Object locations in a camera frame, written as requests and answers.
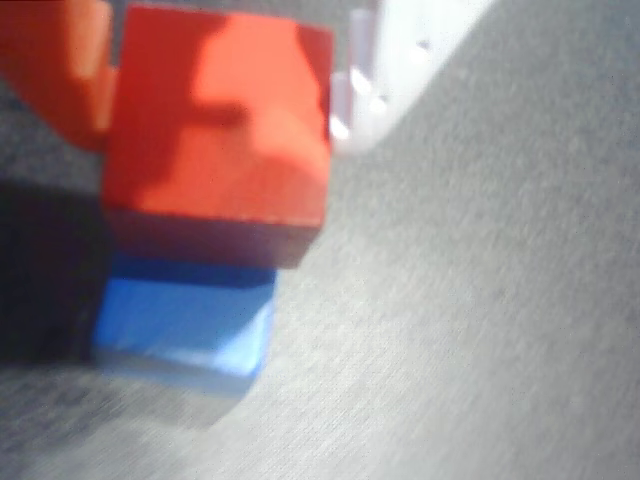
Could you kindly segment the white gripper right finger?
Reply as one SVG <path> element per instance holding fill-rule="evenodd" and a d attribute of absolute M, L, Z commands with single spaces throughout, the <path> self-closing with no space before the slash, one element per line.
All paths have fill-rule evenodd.
<path fill-rule="evenodd" d="M 491 6 L 400 0 L 352 10 L 347 68 L 331 75 L 332 152 L 359 155 L 379 144 Z"/>

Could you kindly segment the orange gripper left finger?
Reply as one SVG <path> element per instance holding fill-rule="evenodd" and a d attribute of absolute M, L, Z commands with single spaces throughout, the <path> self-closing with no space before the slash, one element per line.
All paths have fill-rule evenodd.
<path fill-rule="evenodd" d="M 118 69 L 108 1 L 3 1 L 1 77 L 68 143 L 102 151 Z"/>

